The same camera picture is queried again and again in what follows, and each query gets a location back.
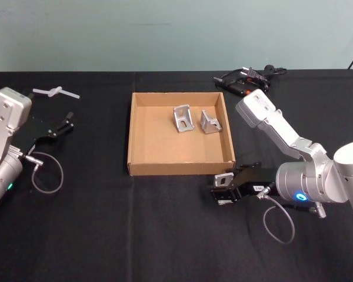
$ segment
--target black table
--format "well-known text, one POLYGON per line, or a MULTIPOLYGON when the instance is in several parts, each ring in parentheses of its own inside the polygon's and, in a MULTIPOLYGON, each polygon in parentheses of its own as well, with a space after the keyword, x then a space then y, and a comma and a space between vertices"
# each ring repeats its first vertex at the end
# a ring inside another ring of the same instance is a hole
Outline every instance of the black table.
MULTIPOLYGON (((0 202, 0 281, 353 281, 353 212, 326 204, 328 217, 291 211, 297 234, 270 238, 255 198, 218 207, 212 176, 130 177, 126 169, 131 93, 217 91, 221 72, 0 73, 0 88, 28 94, 63 86, 82 96, 36 98, 32 114, 57 122, 75 112, 75 130, 41 150, 62 163, 54 196, 31 187, 31 165, 0 202)), ((291 160, 236 113, 224 93, 238 163, 277 167, 291 160)), ((353 141, 353 70, 293 70, 269 97, 303 137, 332 157, 353 141)), ((269 215, 281 234, 289 225, 269 215)))

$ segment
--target cardboard box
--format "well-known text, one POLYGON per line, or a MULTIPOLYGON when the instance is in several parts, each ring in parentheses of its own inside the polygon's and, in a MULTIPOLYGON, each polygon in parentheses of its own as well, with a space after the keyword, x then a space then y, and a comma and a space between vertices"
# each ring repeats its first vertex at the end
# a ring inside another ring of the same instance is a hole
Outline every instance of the cardboard box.
POLYGON ((130 175, 220 174, 235 165, 224 96, 221 92, 133 93, 128 141, 130 175), (191 106, 194 130, 179 133, 173 108, 191 106), (222 126, 205 134, 205 109, 222 126))

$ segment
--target wall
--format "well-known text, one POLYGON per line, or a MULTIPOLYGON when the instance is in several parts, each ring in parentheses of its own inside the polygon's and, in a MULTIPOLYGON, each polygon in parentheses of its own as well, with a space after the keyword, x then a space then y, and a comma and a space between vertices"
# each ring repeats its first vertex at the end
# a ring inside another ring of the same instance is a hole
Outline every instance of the wall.
POLYGON ((0 71, 346 68, 353 1, 0 0, 0 71))

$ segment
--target blue led light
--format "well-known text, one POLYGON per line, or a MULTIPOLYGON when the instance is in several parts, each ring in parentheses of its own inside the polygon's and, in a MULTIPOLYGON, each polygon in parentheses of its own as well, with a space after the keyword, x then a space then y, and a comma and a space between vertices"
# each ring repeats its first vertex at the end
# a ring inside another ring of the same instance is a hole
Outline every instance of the blue led light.
POLYGON ((296 198, 297 200, 299 200, 299 201, 302 201, 302 202, 308 200, 307 197, 306 197, 304 194, 302 194, 302 193, 297 193, 297 194, 295 195, 295 198, 296 198))

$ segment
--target white plastic part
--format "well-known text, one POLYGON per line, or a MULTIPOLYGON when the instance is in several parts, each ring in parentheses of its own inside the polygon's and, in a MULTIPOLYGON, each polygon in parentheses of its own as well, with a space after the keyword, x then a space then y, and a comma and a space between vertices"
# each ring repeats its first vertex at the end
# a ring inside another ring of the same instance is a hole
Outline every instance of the white plastic part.
POLYGON ((46 94, 49 97, 53 97, 56 94, 61 93, 61 94, 64 94, 64 95, 67 95, 67 96, 70 96, 70 97, 73 97, 73 98, 76 98, 76 99, 80 99, 79 95, 76 95, 74 93, 65 91, 65 90, 62 89, 61 86, 58 86, 56 88, 52 88, 51 90, 40 90, 40 89, 35 89, 34 88, 33 92, 34 93, 39 93, 39 94, 46 94))

